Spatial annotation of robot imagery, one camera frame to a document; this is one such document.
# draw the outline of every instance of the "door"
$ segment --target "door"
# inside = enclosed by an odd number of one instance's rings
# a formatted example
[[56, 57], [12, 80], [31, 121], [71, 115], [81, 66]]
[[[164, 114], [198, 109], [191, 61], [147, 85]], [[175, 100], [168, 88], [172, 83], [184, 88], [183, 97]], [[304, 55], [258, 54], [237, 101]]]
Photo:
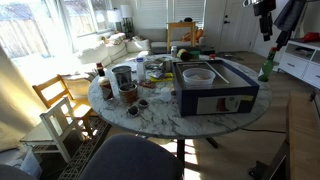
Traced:
[[220, 38], [220, 52], [248, 51], [256, 37], [253, 6], [243, 7], [243, 0], [227, 0]]

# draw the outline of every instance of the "window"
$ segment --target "window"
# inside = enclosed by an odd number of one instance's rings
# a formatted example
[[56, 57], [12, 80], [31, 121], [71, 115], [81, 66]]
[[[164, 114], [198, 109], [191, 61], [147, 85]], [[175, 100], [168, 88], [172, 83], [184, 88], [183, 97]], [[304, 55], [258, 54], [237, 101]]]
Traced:
[[105, 0], [64, 0], [76, 36], [100, 32], [108, 28]]
[[140, 28], [167, 27], [167, 1], [136, 0], [136, 2]]
[[136, 0], [140, 28], [166, 28], [191, 17], [203, 28], [205, 0]]
[[199, 28], [203, 28], [205, 0], [174, 0], [174, 22], [191, 17]]
[[11, 59], [31, 54], [51, 57], [71, 53], [72, 38], [105, 32], [112, 26], [106, 17], [108, 2], [1, 0], [1, 46]]
[[44, 0], [1, 1], [0, 43], [10, 58], [51, 56], [48, 38], [54, 24]]

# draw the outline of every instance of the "white couch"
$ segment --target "white couch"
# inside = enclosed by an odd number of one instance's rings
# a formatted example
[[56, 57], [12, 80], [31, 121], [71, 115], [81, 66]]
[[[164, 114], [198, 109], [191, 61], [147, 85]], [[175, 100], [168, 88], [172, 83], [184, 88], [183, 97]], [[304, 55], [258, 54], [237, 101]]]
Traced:
[[90, 82], [95, 74], [96, 63], [102, 63], [105, 68], [118, 63], [143, 57], [151, 53], [149, 40], [122, 41], [118, 45], [98, 42], [95, 47], [87, 48], [75, 54], [77, 72], [79, 75], [64, 75], [63, 79], [74, 98], [87, 96]]
[[[139, 29], [139, 35], [147, 38], [151, 44], [151, 51], [154, 54], [166, 54], [167, 53], [167, 29]], [[173, 28], [171, 30], [170, 45], [188, 47], [191, 45], [190, 41], [183, 42], [179, 39], [184, 36], [190, 28]]]

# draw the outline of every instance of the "bowl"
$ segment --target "bowl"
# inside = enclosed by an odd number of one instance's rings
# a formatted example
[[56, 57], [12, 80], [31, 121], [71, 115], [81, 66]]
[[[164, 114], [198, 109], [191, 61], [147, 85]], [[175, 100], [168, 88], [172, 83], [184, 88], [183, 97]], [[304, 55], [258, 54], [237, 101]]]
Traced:
[[182, 73], [183, 80], [187, 85], [204, 86], [212, 85], [216, 74], [203, 68], [190, 68]]

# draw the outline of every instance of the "white container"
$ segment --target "white container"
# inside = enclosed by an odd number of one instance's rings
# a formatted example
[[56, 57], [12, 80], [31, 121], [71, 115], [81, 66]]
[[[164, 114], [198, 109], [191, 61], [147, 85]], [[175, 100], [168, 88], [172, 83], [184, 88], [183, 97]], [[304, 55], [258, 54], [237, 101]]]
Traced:
[[203, 68], [191, 68], [183, 71], [183, 80], [187, 85], [204, 86], [212, 85], [216, 74]]
[[164, 102], [168, 102], [171, 100], [171, 91], [170, 88], [168, 87], [163, 87], [161, 89], [161, 100]]
[[146, 69], [144, 67], [144, 59], [143, 58], [137, 58], [137, 77], [138, 82], [143, 82], [146, 79]]
[[172, 46], [171, 47], [171, 56], [173, 58], [176, 58], [177, 57], [177, 53], [178, 53], [177, 46]]

